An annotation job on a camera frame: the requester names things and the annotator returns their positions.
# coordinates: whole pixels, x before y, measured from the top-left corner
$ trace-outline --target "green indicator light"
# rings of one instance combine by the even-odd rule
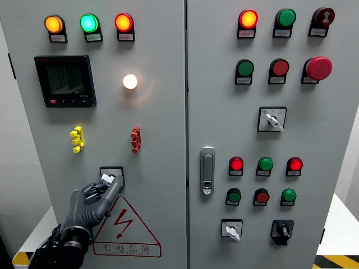
[[[296,21],[294,10],[281,10],[278,14],[277,21],[283,26],[291,26]]]
[[[273,160],[270,157],[264,157],[259,160],[258,166],[263,171],[269,171],[273,168]]]
[[[282,198],[287,202],[293,202],[297,198],[297,194],[294,189],[285,189],[282,192]]]
[[[248,62],[248,61],[242,62],[238,66],[238,72],[242,76],[249,76],[250,74],[253,73],[253,70],[254,70],[253,64],[251,62]]]
[[[80,25],[85,32],[92,33],[97,30],[99,21],[96,16],[92,14],[85,14],[81,17]]]
[[[236,203],[238,202],[242,197],[239,193],[237,192],[233,192],[228,196],[229,200],[231,200],[231,202]]]

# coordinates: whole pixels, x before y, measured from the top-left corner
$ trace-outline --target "yellow indicator light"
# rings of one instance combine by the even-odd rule
[[[120,13],[114,19],[116,28],[121,32],[129,31],[134,25],[132,17],[127,13]]]
[[[251,29],[257,25],[258,14],[254,10],[244,10],[240,15],[240,24],[245,29]]]
[[[63,29],[62,19],[57,15],[49,15],[45,19],[45,27],[51,34],[58,34]]]
[[[128,74],[123,78],[122,83],[125,88],[127,88],[129,90],[133,90],[137,86],[138,79],[135,75]]]

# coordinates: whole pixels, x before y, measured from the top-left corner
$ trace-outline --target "digital meter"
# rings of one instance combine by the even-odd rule
[[[88,55],[36,56],[35,65],[46,107],[96,106]]]

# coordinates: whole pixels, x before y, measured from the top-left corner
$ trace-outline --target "warning sign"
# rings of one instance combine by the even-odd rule
[[[161,257],[161,244],[124,196],[110,213],[95,236],[95,255]]]

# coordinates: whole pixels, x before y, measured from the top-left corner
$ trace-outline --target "red indicator light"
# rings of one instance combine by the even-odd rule
[[[306,71],[312,80],[323,80],[332,72],[333,65],[330,59],[324,56],[318,56],[310,60],[307,64]]]
[[[257,25],[258,14],[254,10],[244,10],[240,14],[240,24],[245,29],[252,29]]]
[[[285,75],[289,70],[289,64],[287,61],[279,60],[273,65],[273,72],[277,76]]]
[[[328,27],[334,21],[335,13],[334,10],[327,7],[319,8],[314,13],[314,20],[320,27]]]
[[[241,157],[233,157],[230,159],[229,165],[233,170],[241,170],[243,168],[243,160]]]
[[[288,160],[288,166],[292,171],[299,171],[303,167],[303,162],[298,157],[292,157]]]
[[[268,202],[269,195],[267,193],[260,193],[260,194],[257,195],[256,199],[260,203],[265,203],[265,202]]]
[[[134,20],[127,13],[120,13],[114,19],[114,24],[118,31],[120,32],[128,32],[134,25]]]

